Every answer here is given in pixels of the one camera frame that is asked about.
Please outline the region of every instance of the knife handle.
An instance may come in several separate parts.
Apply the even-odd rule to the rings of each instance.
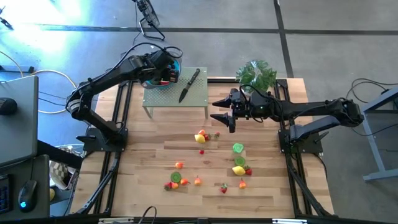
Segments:
[[[192,85],[193,81],[195,81],[195,79],[197,78],[197,76],[199,75],[199,73],[200,73],[200,69],[197,68],[196,72],[192,75],[191,80],[188,82],[188,85]]]

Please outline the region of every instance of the concrete floor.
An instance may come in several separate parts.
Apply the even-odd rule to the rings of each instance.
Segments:
[[[272,0],[153,0],[152,3],[161,27],[278,28]],[[64,72],[75,83],[112,67],[137,34],[42,31],[27,25],[135,27],[131,1],[38,0],[6,1],[6,4],[2,17],[12,22],[16,30],[9,32],[0,26],[0,50],[20,64]],[[398,2],[393,0],[280,0],[280,7],[286,29],[398,29]],[[211,76],[233,77],[238,67],[254,58],[267,60],[278,71],[278,77],[287,76],[279,34],[166,32],[165,35],[166,42],[157,44],[180,47],[184,51],[184,66],[208,67]],[[148,40],[142,36],[136,40],[143,41]],[[396,35],[287,35],[287,45],[294,77],[304,78],[310,101],[345,96],[355,78],[398,82]],[[149,50],[142,47],[135,54]],[[2,63],[11,64],[0,57]],[[18,75],[2,73],[0,77]],[[40,75],[40,90],[67,96],[72,87],[63,77],[49,73]],[[380,92],[371,85],[358,88],[358,94],[367,100]],[[40,108],[60,107],[40,102]],[[71,119],[68,113],[39,115],[39,139],[53,145],[78,144],[75,136],[83,134],[85,129],[86,124]],[[322,144],[335,213],[345,218],[398,222],[398,179],[369,184],[362,180],[362,175],[377,170],[367,139],[339,127],[331,129]],[[397,168],[397,156],[388,152],[387,166]],[[65,206],[65,202],[52,205],[52,215],[63,214]]]

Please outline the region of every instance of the green mesh platform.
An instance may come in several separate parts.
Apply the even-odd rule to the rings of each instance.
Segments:
[[[182,90],[185,88],[192,75],[196,72],[195,68],[182,68],[178,83],[173,83],[167,89],[144,90],[143,107],[206,107],[208,105],[207,92],[207,68],[199,68],[200,73],[193,82],[187,95],[181,103],[178,102]]]

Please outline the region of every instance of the table leg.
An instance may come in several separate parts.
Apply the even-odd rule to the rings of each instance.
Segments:
[[[152,119],[153,114],[154,114],[154,109],[153,109],[153,108],[150,108],[150,111],[148,111],[148,108],[147,108],[146,106],[143,106],[143,108],[144,108],[145,113],[148,115],[148,117],[149,117],[150,119]]]
[[[205,107],[205,118],[208,119],[208,117],[209,117],[209,114],[208,114],[208,112],[207,112],[207,106],[206,106],[206,107]]]

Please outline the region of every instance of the black mouse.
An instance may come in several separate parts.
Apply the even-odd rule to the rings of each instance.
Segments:
[[[0,115],[12,115],[18,109],[17,102],[11,98],[0,97]]]
[[[32,211],[37,202],[36,196],[36,180],[28,180],[19,190],[18,205],[22,212]]]

